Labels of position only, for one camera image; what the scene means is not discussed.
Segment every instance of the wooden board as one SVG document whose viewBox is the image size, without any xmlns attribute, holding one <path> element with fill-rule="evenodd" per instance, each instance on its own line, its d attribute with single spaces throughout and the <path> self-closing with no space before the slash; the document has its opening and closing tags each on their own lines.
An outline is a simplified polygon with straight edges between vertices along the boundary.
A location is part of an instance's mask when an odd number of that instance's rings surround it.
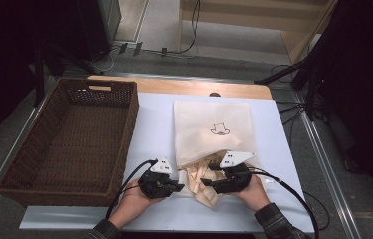
<svg viewBox="0 0 373 239">
<path fill-rule="evenodd" d="M 143 93 L 179 94 L 194 96 L 209 96 L 211 93 L 218 93 L 221 97 L 227 98 L 249 98 L 271 100 L 270 89 L 261 85 L 214 83 L 205 81 L 182 81 L 131 78 L 131 77 L 110 77 L 110 76 L 89 76 L 90 80 L 114 80 L 114 81 L 135 81 L 138 84 L 138 91 Z"/>
</svg>

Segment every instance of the floor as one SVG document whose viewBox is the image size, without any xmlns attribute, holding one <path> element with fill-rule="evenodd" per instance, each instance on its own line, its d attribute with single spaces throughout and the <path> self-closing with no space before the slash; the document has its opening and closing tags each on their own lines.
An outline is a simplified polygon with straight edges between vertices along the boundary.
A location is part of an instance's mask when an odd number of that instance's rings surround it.
<svg viewBox="0 0 373 239">
<path fill-rule="evenodd" d="M 137 42 L 143 42 L 142 49 L 160 51 L 162 47 L 175 49 L 177 41 L 177 14 L 176 1 L 149 0 L 143 25 L 140 28 Z M 184 45 L 188 47 L 191 42 L 190 22 L 184 22 Z M 253 80 L 263 79 L 280 70 L 277 65 L 288 65 L 290 60 L 281 41 L 280 33 L 267 29 L 250 29 L 241 27 L 227 27 L 216 24 L 199 23 L 196 45 L 186 56 L 191 59 L 161 58 L 149 52 L 141 52 L 133 57 L 132 51 L 122 55 L 116 53 L 96 63 L 99 67 L 109 68 L 107 75 L 146 74 L 167 76 L 182 76 L 192 78 L 209 78 L 210 81 L 227 81 L 235 83 L 251 84 Z M 84 77 L 87 74 L 73 66 L 67 65 L 66 76 Z M 269 84 L 273 98 L 278 102 L 298 101 L 299 95 L 289 82 L 292 76 L 286 76 L 279 81 Z M 9 150 L 18 137 L 19 131 L 26 118 L 32 112 L 31 102 L 34 94 L 31 93 L 14 110 L 14 112 L 0 126 L 0 166 L 3 160 L 10 156 Z M 279 110 L 289 108 L 289 105 L 278 103 Z M 295 111 L 281 114 L 283 121 L 289 120 L 295 115 Z M 302 114 L 292 123 L 284 126 L 284 132 L 289 140 L 290 148 L 295 160 L 295 166 L 300 177 L 304 191 L 319 199 L 327 208 L 323 208 L 306 196 L 306 200 L 312 206 L 320 227 L 328 224 L 327 215 L 330 217 L 329 225 L 320 232 L 321 238 L 373 238 L 373 179 L 368 175 L 352 174 L 343 166 L 342 152 L 336 145 L 328 125 L 321 120 L 313 123 L 321 145 L 325 152 L 327 162 L 333 170 L 333 174 L 339 184 L 348 203 L 351 215 L 355 220 L 357 233 L 346 231 L 343 226 L 345 221 L 337 212 L 337 202 L 331 196 L 331 188 L 323 171 L 322 161 L 318 152 L 313 147 L 312 138 L 308 134 L 308 125 L 305 114 Z M 24 208 L 19 204 L 4 197 L 0 197 L 0 237 L 7 238 L 80 238 L 84 231 L 22 231 L 19 223 L 23 216 Z M 221 238 L 251 238 L 250 235 L 223 235 Z M 126 233 L 126 238 L 220 238 L 220 235 L 212 234 L 131 234 Z"/>
</svg>

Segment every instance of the beige fabric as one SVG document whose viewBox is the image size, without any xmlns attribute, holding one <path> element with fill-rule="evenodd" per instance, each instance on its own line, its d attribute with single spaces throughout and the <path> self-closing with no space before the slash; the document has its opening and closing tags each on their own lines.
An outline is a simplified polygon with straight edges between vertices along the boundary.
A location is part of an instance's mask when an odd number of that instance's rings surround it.
<svg viewBox="0 0 373 239">
<path fill-rule="evenodd" d="M 201 178 L 225 178 L 208 168 L 221 162 L 226 150 L 255 152 L 251 110 L 247 103 L 174 103 L 175 149 L 178 169 L 186 169 L 189 189 L 202 204 L 213 207 L 221 195 L 206 187 Z M 252 166 L 257 166 L 253 158 Z"/>
<path fill-rule="evenodd" d="M 201 182 L 201 178 L 211 179 L 213 181 L 226 178 L 222 171 L 212 171 L 208 168 L 211 162 L 220 163 L 223 156 L 211 154 L 197 163 L 186 167 L 189 179 L 189 189 L 194 193 L 195 198 L 208 207 L 214 207 L 217 204 L 220 194 L 215 192 L 214 188 L 207 187 Z"/>
</svg>

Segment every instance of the wrist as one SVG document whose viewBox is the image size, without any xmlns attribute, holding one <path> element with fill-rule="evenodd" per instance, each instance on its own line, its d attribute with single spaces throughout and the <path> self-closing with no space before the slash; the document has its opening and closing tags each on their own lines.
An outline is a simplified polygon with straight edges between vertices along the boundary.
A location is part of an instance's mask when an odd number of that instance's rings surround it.
<svg viewBox="0 0 373 239">
<path fill-rule="evenodd" d="M 117 227 L 114 226 L 108 220 L 101 220 L 101 222 L 91 231 L 90 236 L 92 238 L 102 238 L 102 235 L 105 235 L 105 238 L 120 238 L 120 231 Z"/>
<path fill-rule="evenodd" d="M 110 221 L 112 224 L 114 224 L 115 227 L 117 227 L 119 230 L 121 230 L 129 221 L 126 220 L 126 216 L 122 215 L 123 213 L 120 213 L 118 210 L 112 214 L 110 218 L 108 218 L 108 221 Z"/>
<path fill-rule="evenodd" d="M 271 204 L 271 202 L 268 199 L 262 200 L 253 209 L 255 212 L 261 210 L 262 208 L 266 207 L 267 205 Z"/>
</svg>

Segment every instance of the wicker basket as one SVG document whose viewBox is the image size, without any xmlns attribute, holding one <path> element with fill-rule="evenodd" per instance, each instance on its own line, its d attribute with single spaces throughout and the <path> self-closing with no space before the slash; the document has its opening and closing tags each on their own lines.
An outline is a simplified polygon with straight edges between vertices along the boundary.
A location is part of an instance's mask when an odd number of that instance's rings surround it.
<svg viewBox="0 0 373 239">
<path fill-rule="evenodd" d="M 139 110 L 135 82 L 59 79 L 0 181 L 24 206 L 109 206 Z"/>
</svg>

